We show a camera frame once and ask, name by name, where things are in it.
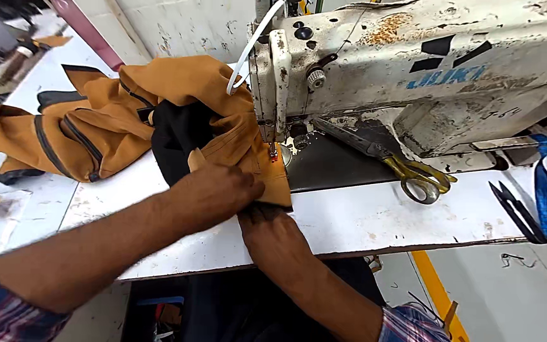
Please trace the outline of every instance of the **black trousers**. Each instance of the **black trousers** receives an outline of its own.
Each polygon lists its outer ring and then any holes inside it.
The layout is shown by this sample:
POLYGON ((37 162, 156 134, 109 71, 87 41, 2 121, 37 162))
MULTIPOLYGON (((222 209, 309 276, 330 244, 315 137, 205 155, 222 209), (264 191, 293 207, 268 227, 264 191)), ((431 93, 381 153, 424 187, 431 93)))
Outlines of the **black trousers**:
MULTIPOLYGON (((364 297, 385 305, 363 258, 324 263, 364 297)), ((188 285, 182 341, 335 341, 256 268, 190 276, 188 285)))

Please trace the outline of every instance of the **black thread snips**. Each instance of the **black thread snips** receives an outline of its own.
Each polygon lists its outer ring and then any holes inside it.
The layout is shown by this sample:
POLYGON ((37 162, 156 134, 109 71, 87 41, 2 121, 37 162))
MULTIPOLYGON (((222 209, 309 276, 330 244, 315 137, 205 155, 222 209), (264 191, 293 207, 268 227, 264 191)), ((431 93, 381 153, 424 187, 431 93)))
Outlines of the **black thread snips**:
POLYGON ((517 200, 502 182, 500 182, 501 190, 497 189, 495 185, 493 185, 491 182, 489 182, 489 185, 491 187, 491 190, 493 190, 493 194, 500 202, 501 206, 506 210, 507 214, 512 218, 512 221, 514 221, 514 223, 518 226, 518 228, 527 238, 527 240, 532 244, 547 244, 547 238, 543 234, 543 230, 541 229, 540 225, 533 219, 533 216, 529 214, 529 211, 527 210, 527 208, 525 208, 523 203, 517 200), (516 211, 518 211, 523 216, 523 219, 529 225, 528 228, 525 225, 525 222, 523 222, 516 214, 514 208, 516 208, 516 211))

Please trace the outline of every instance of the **plaid shirt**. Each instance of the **plaid shirt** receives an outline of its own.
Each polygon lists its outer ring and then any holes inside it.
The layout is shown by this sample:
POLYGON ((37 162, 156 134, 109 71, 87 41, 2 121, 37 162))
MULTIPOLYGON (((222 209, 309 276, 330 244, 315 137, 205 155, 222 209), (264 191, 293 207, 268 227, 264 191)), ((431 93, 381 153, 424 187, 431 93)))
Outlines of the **plaid shirt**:
MULTIPOLYGON (((0 285, 0 341, 51 341, 70 316, 34 307, 0 285)), ((423 308, 411 304, 395 308, 384 307, 379 342, 442 341, 449 339, 442 327, 423 308)))

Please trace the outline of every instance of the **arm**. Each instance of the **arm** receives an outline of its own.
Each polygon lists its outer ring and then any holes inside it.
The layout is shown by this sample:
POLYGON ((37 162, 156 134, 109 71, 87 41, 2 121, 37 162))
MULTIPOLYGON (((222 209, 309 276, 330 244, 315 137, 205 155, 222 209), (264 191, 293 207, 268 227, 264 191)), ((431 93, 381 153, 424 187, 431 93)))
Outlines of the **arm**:
POLYGON ((342 341, 377 341, 381 307, 318 260, 291 217, 253 207, 238 218, 254 263, 307 315, 342 341))
POLYGON ((0 284, 36 307, 68 313, 143 257, 231 218, 264 185, 209 165, 109 217, 0 256, 0 284))

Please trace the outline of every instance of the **gold scissors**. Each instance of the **gold scissors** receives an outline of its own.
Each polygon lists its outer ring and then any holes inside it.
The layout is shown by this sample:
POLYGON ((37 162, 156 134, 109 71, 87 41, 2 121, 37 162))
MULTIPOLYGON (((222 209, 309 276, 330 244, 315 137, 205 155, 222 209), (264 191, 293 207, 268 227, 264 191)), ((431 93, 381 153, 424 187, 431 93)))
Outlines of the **gold scissors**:
POLYGON ((406 193, 406 196, 415 202, 430 205, 436 202, 441 193, 446 193, 450 190, 451 183, 457 182, 457 178, 422 162, 403 161, 382 144, 370 142, 353 134, 349 130, 343 130, 333 125, 329 121, 316 117, 313 123, 315 127, 349 144, 367 156, 375 157, 390 166, 399 178, 400 186, 404 193, 406 193), (420 188, 425 193, 425 198, 417 198, 408 188, 407 184, 420 188))

